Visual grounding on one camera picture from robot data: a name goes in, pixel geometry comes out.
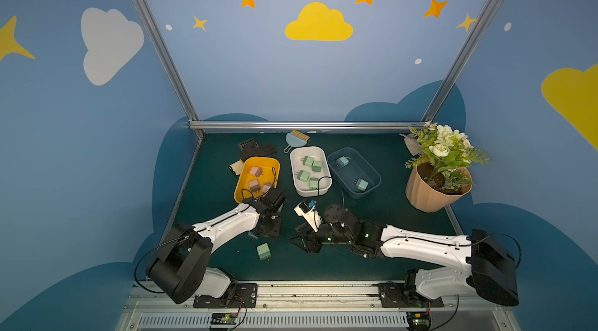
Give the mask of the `black rubber glove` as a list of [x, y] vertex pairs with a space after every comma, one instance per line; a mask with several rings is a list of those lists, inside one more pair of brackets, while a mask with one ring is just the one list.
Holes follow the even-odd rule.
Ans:
[[258, 144], [254, 138], [246, 140], [238, 146], [241, 150], [240, 160], [243, 162], [253, 157], [275, 158], [277, 156], [277, 149], [274, 145], [271, 143]]

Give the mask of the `pink plug front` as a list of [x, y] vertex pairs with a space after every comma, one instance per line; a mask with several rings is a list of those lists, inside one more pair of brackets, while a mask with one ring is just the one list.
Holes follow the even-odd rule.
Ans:
[[268, 193], [273, 187], [273, 184], [271, 182], [267, 182], [266, 184], [263, 185], [261, 192], [262, 194], [266, 194]]

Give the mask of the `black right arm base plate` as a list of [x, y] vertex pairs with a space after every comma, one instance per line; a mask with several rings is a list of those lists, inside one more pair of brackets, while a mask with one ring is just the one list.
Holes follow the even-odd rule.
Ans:
[[378, 284], [378, 296], [383, 308], [443, 308], [441, 298], [430, 300], [417, 292], [408, 291], [403, 283], [386, 281]]

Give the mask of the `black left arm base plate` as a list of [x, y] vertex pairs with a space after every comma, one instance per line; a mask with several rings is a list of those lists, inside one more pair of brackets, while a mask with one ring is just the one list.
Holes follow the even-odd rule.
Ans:
[[194, 309], [232, 309], [244, 304], [247, 309], [254, 309], [259, 286], [256, 283], [233, 282], [219, 298], [208, 295], [195, 296]]

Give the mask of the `pink plug cluster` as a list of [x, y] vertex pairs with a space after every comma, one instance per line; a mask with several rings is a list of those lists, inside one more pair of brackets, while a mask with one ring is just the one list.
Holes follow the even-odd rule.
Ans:
[[248, 188], [251, 192], [258, 192], [261, 190], [261, 186], [257, 179], [250, 180], [248, 183]]

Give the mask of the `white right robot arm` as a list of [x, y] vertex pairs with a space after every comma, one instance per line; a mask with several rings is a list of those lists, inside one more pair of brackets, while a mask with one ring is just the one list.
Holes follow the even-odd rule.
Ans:
[[434, 264], [433, 270], [412, 269], [398, 287], [409, 306], [431, 304], [444, 296], [471, 295], [491, 303], [519, 304], [515, 257], [490, 233], [438, 235], [392, 225], [360, 221], [347, 208], [329, 205], [323, 214], [316, 202], [300, 202], [295, 213], [305, 219], [291, 241], [307, 253], [324, 245], [347, 245], [365, 259], [413, 259]]

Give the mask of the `white storage box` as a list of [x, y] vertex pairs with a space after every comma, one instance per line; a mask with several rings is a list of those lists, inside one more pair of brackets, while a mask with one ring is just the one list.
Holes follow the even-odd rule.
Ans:
[[[311, 156], [317, 161], [322, 161], [322, 171], [313, 172], [310, 167], [302, 164], [302, 159], [305, 156]], [[303, 197], [322, 196], [328, 192], [333, 184], [330, 168], [326, 162], [325, 151], [320, 147], [300, 147], [291, 151], [290, 154], [291, 169], [293, 173], [294, 188], [297, 193]], [[297, 180], [297, 173], [300, 170], [307, 171], [311, 174], [311, 178], [319, 180], [319, 189], [310, 190], [308, 182], [300, 182]]]

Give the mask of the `pink ribbed flower pot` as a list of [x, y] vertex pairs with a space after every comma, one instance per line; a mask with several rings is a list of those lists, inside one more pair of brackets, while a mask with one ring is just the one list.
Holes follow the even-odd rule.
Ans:
[[472, 184], [461, 187], [462, 193], [459, 195], [449, 195], [439, 192], [419, 175], [417, 168], [411, 170], [411, 174], [406, 186], [406, 198], [412, 206], [425, 213], [434, 213], [440, 209], [455, 203], [468, 193], [473, 188]]

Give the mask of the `light blue dustpan brush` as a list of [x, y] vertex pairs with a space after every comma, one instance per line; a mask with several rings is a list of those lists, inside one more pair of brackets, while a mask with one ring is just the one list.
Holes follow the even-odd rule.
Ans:
[[307, 144], [307, 142], [310, 140], [310, 136], [308, 136], [304, 133], [301, 133], [297, 130], [292, 130], [286, 134], [285, 140], [287, 142], [287, 146], [283, 150], [283, 153], [288, 154], [294, 148], [299, 148], [299, 147], [305, 146]]

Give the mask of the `green plug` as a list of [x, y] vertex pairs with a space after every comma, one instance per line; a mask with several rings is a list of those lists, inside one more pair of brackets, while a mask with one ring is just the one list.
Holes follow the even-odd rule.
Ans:
[[308, 180], [308, 186], [310, 190], [318, 190], [319, 189], [319, 180], [317, 178], [310, 178]]
[[307, 171], [300, 170], [300, 172], [297, 173], [297, 180], [300, 182], [308, 182], [310, 178], [311, 174]]
[[321, 172], [322, 171], [322, 161], [317, 161], [314, 160], [311, 166], [311, 170], [313, 170], [313, 172]]
[[315, 162], [315, 161], [316, 161], [316, 160], [315, 160], [313, 157], [311, 157], [311, 156], [305, 156], [305, 157], [302, 159], [302, 164], [303, 164], [304, 166], [307, 166], [307, 167], [310, 167], [310, 168], [311, 168], [311, 167], [313, 167], [313, 166], [314, 166], [314, 162]]
[[261, 261], [268, 260], [272, 256], [271, 250], [267, 243], [258, 245], [256, 247], [256, 251], [257, 251], [258, 257]]

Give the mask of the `transparent blue storage box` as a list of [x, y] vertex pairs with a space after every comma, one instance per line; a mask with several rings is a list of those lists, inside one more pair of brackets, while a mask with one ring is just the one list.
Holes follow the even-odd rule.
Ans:
[[[336, 165], [336, 159], [341, 156], [345, 156], [350, 160], [348, 166], [344, 168], [339, 168]], [[382, 184], [381, 175], [359, 151], [352, 147], [336, 150], [329, 154], [326, 159], [333, 177], [340, 182], [348, 196], [355, 200], [363, 199]], [[365, 192], [359, 192], [355, 188], [354, 181], [359, 178], [369, 183]]]

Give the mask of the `artificial green white plant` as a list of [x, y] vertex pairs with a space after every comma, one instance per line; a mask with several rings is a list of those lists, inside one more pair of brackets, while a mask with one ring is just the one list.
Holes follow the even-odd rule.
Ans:
[[486, 153], [474, 147], [464, 132], [449, 125], [426, 122], [422, 128], [410, 128], [410, 134], [419, 145], [416, 155], [405, 163], [416, 169], [418, 175], [432, 189], [447, 194], [463, 194], [463, 188], [473, 181], [464, 170], [472, 164], [486, 164]]

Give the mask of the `yellow storage box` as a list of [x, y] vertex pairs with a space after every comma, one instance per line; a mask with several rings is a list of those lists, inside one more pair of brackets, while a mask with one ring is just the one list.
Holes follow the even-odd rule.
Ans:
[[280, 175], [280, 162], [275, 158], [252, 157], [244, 162], [235, 188], [237, 203], [249, 197], [259, 198], [274, 188]]

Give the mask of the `blue plug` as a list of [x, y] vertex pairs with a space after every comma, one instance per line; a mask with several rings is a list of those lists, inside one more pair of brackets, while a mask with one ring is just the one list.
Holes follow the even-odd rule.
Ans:
[[354, 181], [354, 185], [357, 191], [365, 192], [368, 188], [369, 183], [366, 180], [359, 178]]
[[339, 168], [344, 168], [344, 167], [348, 166], [349, 163], [350, 163], [350, 160], [345, 156], [341, 156], [336, 159], [336, 165]]

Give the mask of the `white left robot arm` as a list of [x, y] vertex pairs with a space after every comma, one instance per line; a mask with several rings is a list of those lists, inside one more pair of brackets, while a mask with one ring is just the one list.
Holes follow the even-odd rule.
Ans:
[[276, 238], [280, 234], [280, 212], [286, 197], [276, 188], [257, 198], [251, 196], [234, 209], [194, 225], [177, 224], [164, 241], [150, 252], [146, 276], [174, 303], [193, 296], [225, 299], [233, 295], [235, 280], [224, 271], [210, 268], [213, 253], [240, 234]]

